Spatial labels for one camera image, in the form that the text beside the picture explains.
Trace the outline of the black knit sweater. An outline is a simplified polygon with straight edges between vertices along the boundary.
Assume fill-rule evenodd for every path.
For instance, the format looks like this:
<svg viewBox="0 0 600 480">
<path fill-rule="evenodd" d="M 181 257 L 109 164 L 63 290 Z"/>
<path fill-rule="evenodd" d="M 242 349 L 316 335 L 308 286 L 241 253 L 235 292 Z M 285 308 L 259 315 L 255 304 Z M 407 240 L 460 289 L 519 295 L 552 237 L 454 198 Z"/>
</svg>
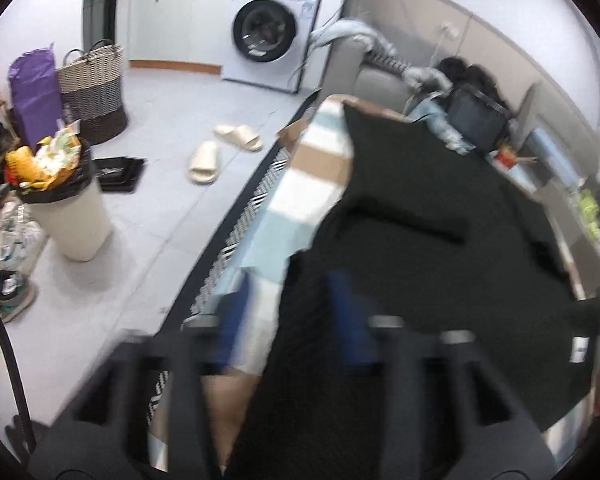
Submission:
<svg viewBox="0 0 600 480">
<path fill-rule="evenodd" d="M 343 110 L 347 188 L 291 257 L 230 479 L 468 479 L 555 468 L 542 432 L 590 391 L 600 302 L 573 295 L 544 208 L 423 122 Z M 342 364 L 327 274 L 379 351 Z"/>
</svg>

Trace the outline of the black clothes pile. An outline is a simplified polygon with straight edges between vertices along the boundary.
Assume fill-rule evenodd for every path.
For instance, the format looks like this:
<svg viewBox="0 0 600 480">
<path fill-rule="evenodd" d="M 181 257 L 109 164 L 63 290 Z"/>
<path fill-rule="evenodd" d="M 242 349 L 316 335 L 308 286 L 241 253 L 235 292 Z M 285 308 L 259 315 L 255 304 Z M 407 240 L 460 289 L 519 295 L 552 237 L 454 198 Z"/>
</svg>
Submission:
<svg viewBox="0 0 600 480">
<path fill-rule="evenodd" d="M 468 84 L 468 86 L 474 87 L 502 107 L 507 106 L 498 91 L 496 80 L 481 65 L 468 65 L 464 58 L 450 56 L 441 60 L 436 69 L 445 74 L 445 77 L 452 82 L 454 88 L 460 88 Z"/>
</svg>

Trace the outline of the plaid table cloth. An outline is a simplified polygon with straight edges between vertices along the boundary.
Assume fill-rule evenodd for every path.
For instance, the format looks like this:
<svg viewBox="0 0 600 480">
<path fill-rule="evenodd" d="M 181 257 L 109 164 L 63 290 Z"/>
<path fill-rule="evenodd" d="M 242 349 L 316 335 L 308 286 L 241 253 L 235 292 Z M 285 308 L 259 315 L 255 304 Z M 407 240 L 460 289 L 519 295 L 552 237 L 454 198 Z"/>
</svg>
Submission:
<svg viewBox="0 0 600 480">
<path fill-rule="evenodd" d="M 210 307 L 211 298 L 231 292 L 240 271 L 256 274 L 256 296 L 238 332 L 230 365 L 245 374 L 263 370 L 277 327 L 279 295 L 288 258 L 311 244 L 324 215 L 347 186 L 352 148 L 343 117 L 343 105 L 367 114 L 404 122 L 405 116 L 350 96 L 330 96 L 287 153 L 282 171 L 259 211 L 250 221 L 239 221 L 239 230 L 226 237 L 235 246 L 229 256 L 215 259 L 210 278 L 202 285 L 194 307 Z"/>
</svg>

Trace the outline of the cream slipper far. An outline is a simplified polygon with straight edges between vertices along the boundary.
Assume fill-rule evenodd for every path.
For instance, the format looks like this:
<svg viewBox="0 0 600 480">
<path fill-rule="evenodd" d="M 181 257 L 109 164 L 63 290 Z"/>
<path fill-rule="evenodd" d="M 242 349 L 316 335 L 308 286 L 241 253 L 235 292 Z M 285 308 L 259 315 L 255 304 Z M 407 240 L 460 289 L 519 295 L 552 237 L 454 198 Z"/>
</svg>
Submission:
<svg viewBox="0 0 600 480">
<path fill-rule="evenodd" d="M 263 148 L 260 136 L 247 125 L 217 125 L 213 132 L 220 140 L 243 151 L 253 153 L 261 151 Z"/>
</svg>

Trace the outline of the black plastic tray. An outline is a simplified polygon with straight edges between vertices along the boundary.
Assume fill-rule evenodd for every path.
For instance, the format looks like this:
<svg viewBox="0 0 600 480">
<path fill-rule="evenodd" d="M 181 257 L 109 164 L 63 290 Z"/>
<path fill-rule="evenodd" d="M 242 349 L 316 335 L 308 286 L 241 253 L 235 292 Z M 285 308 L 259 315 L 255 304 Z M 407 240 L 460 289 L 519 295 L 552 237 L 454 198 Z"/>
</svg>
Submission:
<svg viewBox="0 0 600 480">
<path fill-rule="evenodd" d="M 94 160 L 95 176 L 103 193 L 134 193 L 146 160 L 135 157 L 107 157 Z"/>
</svg>

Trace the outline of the cream trash bin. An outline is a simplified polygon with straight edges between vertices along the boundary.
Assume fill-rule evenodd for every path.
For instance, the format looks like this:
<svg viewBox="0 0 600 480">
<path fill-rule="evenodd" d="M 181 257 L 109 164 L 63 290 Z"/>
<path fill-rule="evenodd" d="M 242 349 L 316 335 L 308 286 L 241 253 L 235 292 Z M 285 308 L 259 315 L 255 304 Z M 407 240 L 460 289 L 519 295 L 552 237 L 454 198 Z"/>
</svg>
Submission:
<svg viewBox="0 0 600 480">
<path fill-rule="evenodd" d="M 17 188 L 16 193 L 57 249 L 71 260 L 85 262 L 96 256 L 112 225 L 96 177 L 91 144 L 82 139 L 81 145 L 78 166 L 64 183 L 46 191 Z"/>
</svg>

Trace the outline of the sneaker on floor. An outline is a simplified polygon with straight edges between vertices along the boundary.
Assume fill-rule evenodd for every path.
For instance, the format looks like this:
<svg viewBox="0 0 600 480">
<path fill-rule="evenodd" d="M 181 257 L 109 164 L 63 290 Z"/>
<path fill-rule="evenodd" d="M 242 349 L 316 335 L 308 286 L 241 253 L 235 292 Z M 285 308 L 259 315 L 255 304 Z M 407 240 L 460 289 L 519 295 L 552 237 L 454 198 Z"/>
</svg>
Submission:
<svg viewBox="0 0 600 480">
<path fill-rule="evenodd" d="M 20 271 L 0 270 L 0 318 L 8 323 L 30 307 L 38 296 L 38 289 L 26 274 Z"/>
</svg>

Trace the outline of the red instant noodle cup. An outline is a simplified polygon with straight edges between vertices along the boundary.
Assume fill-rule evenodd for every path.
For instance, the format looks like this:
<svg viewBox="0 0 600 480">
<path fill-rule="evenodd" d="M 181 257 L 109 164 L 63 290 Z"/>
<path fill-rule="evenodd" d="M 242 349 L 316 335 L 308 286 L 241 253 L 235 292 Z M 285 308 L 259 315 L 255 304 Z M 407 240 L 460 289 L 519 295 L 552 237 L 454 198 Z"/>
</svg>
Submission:
<svg viewBox="0 0 600 480">
<path fill-rule="evenodd" d="M 517 165 L 518 156 L 509 146 L 503 145 L 498 149 L 493 161 L 498 168 L 508 171 Z"/>
</svg>

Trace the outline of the black air fryer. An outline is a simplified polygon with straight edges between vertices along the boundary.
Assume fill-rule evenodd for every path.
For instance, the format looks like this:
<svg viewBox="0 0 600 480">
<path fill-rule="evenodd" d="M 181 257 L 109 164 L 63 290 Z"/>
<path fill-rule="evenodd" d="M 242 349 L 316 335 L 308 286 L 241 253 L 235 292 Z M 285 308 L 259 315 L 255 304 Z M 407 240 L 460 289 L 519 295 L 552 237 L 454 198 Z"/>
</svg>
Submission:
<svg viewBox="0 0 600 480">
<path fill-rule="evenodd" d="M 493 151 L 512 114 L 471 86 L 455 89 L 446 112 L 448 123 L 483 154 Z"/>
</svg>

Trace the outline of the grey sofa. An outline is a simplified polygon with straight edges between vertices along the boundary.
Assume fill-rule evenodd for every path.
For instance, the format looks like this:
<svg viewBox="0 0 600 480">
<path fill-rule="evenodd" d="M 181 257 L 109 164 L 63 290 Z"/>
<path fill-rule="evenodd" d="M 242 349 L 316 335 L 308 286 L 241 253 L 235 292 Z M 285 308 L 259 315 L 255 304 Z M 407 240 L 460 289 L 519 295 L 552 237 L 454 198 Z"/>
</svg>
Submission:
<svg viewBox="0 0 600 480">
<path fill-rule="evenodd" d="M 330 49 L 316 104 L 334 94 L 355 96 L 401 113 L 414 90 L 395 74 L 365 62 L 364 46 L 352 38 L 338 39 Z"/>
</svg>

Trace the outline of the woven laundry basket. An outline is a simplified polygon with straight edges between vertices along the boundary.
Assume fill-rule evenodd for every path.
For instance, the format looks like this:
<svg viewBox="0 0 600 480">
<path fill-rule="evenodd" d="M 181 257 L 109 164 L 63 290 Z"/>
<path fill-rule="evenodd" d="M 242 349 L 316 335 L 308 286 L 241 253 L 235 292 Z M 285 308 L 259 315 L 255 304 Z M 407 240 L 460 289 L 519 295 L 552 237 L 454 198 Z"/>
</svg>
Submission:
<svg viewBox="0 0 600 480">
<path fill-rule="evenodd" d="M 122 47 L 109 39 L 72 49 L 56 70 L 65 118 L 80 122 L 80 136 L 103 144 L 128 126 L 122 96 Z"/>
</svg>

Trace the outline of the white washing machine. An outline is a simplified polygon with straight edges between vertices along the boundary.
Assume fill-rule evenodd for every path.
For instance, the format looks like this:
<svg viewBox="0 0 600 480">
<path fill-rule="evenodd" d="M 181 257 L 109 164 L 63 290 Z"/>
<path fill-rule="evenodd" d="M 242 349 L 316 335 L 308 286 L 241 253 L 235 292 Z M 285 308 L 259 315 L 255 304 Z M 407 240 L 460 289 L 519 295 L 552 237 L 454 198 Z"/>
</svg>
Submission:
<svg viewBox="0 0 600 480">
<path fill-rule="evenodd" d="M 295 94 L 321 0 L 230 0 L 224 80 Z"/>
</svg>

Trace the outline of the green teapot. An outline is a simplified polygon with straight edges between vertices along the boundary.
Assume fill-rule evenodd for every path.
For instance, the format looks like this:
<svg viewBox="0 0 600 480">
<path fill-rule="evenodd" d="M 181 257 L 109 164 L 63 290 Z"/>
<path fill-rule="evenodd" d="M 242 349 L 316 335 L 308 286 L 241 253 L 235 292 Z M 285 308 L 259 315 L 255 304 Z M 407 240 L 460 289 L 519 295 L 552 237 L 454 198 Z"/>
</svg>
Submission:
<svg viewBox="0 0 600 480">
<path fill-rule="evenodd" d="M 590 190 L 585 188 L 578 193 L 577 204 L 584 222 L 591 224 L 597 221 L 600 206 Z"/>
</svg>

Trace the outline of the white kitchen cabinet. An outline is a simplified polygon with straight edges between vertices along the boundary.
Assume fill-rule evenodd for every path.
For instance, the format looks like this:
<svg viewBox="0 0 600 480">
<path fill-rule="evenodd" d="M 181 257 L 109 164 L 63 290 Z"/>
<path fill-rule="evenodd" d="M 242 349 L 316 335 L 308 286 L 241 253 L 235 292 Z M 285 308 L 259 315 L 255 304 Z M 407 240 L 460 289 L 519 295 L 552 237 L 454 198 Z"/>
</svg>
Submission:
<svg viewBox="0 0 600 480">
<path fill-rule="evenodd" d="M 230 42 L 230 0 L 130 0 L 133 66 L 218 74 Z"/>
</svg>

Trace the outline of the light grey garment on sofa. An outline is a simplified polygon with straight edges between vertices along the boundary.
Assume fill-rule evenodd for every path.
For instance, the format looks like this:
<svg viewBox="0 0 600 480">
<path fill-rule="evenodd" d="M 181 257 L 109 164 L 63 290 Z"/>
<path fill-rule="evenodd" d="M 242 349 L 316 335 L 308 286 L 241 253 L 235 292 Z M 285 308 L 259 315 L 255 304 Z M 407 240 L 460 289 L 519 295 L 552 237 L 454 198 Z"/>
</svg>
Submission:
<svg viewBox="0 0 600 480">
<path fill-rule="evenodd" d="M 315 29 L 309 36 L 308 55 L 315 50 L 333 44 L 340 39 L 360 42 L 366 53 L 375 53 L 387 58 L 398 58 L 399 51 L 379 30 L 356 18 L 340 20 Z"/>
</svg>

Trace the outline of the purple paper bag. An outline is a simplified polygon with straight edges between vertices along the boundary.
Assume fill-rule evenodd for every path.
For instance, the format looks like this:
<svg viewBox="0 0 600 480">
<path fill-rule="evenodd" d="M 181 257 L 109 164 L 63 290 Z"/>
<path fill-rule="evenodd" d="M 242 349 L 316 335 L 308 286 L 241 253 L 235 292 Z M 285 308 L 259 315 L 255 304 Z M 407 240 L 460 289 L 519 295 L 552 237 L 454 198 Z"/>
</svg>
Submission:
<svg viewBox="0 0 600 480">
<path fill-rule="evenodd" d="M 8 82 L 20 136 L 35 148 L 64 118 L 53 47 L 20 55 L 9 67 Z"/>
</svg>

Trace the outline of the wall power socket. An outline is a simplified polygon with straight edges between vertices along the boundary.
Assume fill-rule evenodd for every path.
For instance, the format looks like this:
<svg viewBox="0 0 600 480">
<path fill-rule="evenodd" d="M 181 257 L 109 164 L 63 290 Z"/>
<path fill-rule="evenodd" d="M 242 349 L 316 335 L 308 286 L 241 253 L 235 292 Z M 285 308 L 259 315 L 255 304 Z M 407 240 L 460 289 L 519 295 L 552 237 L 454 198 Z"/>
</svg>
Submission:
<svg viewBox="0 0 600 480">
<path fill-rule="evenodd" d="M 445 38 L 449 38 L 449 40 L 457 40 L 458 35 L 460 34 L 458 29 L 450 23 L 442 23 L 440 25 L 440 30 L 442 35 L 445 36 Z"/>
</svg>

